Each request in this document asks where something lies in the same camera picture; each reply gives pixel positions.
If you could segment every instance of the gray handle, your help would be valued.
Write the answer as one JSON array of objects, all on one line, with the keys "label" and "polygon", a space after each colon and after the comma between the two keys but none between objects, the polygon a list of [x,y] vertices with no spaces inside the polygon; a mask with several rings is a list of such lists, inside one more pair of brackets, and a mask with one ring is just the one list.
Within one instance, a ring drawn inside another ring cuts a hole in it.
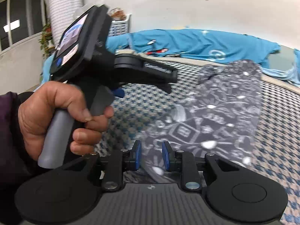
[{"label": "gray handle", "polygon": [[[93,116],[103,114],[104,109],[112,104],[114,99],[109,88],[100,86],[90,108],[91,114]],[[38,158],[37,163],[40,167],[53,169],[63,165],[74,121],[67,110],[56,109],[46,134],[42,153]]]}]

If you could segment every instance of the person's left hand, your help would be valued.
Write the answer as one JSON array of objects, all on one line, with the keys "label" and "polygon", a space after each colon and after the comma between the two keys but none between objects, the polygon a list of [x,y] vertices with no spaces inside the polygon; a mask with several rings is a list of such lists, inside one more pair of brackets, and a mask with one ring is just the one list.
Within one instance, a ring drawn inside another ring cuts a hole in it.
[{"label": "person's left hand", "polygon": [[19,107],[18,119],[25,149],[32,159],[40,156],[45,135],[55,108],[67,109],[70,115],[86,128],[73,132],[70,149],[74,154],[85,155],[94,151],[94,145],[101,140],[101,133],[108,127],[108,119],[114,114],[111,106],[101,116],[91,116],[86,108],[82,91],[75,86],[50,81],[33,93]]}]

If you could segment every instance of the white wall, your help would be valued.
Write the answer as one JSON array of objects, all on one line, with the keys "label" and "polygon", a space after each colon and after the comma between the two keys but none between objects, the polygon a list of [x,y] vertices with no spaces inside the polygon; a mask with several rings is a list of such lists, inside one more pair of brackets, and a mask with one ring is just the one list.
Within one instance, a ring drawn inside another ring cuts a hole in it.
[{"label": "white wall", "polygon": [[0,55],[0,95],[21,93],[39,84],[43,56],[40,35]]},{"label": "white wall", "polygon": [[189,26],[249,34],[300,49],[300,0],[105,0],[105,3],[133,14],[131,32]]}]

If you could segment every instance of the white plastic basket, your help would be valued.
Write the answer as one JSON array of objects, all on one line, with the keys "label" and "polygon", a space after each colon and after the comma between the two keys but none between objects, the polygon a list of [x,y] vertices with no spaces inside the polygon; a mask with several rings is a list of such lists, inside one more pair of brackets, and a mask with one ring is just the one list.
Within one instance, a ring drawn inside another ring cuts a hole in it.
[{"label": "white plastic basket", "polygon": [[128,33],[131,14],[126,14],[126,20],[112,21],[108,36],[122,35]]}]

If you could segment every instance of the window sill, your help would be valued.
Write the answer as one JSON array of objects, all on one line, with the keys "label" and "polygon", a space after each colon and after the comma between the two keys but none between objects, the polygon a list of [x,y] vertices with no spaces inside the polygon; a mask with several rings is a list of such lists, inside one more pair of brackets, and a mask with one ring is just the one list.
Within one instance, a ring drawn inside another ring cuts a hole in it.
[{"label": "window sill", "polygon": [[26,42],[28,40],[31,40],[31,39],[33,39],[33,38],[35,38],[37,36],[40,36],[41,34],[42,34],[42,32],[39,32],[39,33],[36,33],[36,34],[34,34],[32,36],[26,37],[25,39],[20,40],[20,41],[14,43],[12,46],[10,46],[10,47],[6,48],[5,50],[1,51],[0,55],[4,54],[5,52],[8,52],[10,49],[15,48],[16,46],[18,46],[18,45],[20,45],[20,44],[22,44],[22,43],[24,43],[24,42]]}]

